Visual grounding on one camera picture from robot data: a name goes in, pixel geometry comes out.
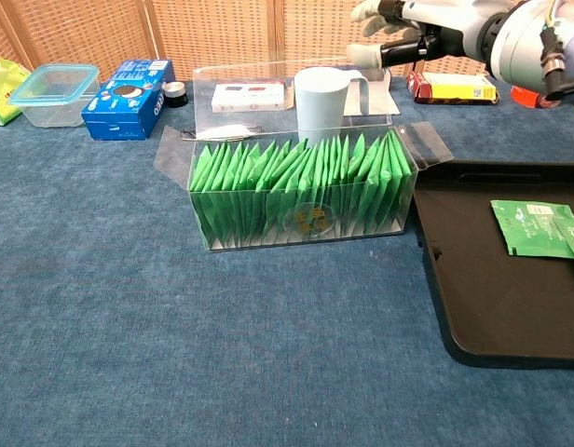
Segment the robotic hand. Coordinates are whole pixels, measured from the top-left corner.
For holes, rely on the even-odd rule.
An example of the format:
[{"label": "robotic hand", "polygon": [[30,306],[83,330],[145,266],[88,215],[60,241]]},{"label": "robotic hand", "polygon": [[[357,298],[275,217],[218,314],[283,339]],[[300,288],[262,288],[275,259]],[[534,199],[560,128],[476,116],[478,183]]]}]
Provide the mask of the robotic hand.
[{"label": "robotic hand", "polygon": [[406,30],[403,40],[349,45],[349,59],[361,67],[464,56],[497,79],[574,104],[574,2],[365,0],[351,19],[367,20],[364,36]]}]

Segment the blue carpet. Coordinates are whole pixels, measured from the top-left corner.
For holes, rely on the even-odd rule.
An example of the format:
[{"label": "blue carpet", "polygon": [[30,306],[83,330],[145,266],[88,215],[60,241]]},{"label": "blue carpet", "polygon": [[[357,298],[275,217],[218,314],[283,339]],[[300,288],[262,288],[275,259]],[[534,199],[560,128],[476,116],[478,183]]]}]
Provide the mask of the blue carpet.
[{"label": "blue carpet", "polygon": [[[574,108],[415,105],[457,158],[574,161]],[[445,352],[415,229],[206,252],[146,142],[0,129],[0,446],[574,445],[574,371]]]}]

